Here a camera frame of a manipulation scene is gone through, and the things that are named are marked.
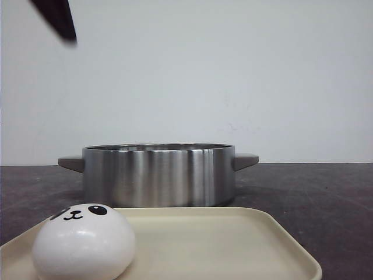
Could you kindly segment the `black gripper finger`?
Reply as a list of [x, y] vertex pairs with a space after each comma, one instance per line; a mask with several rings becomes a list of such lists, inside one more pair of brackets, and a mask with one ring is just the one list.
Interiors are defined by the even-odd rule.
[[31, 0], [31, 5], [68, 46], [78, 43], [72, 12], [68, 0]]

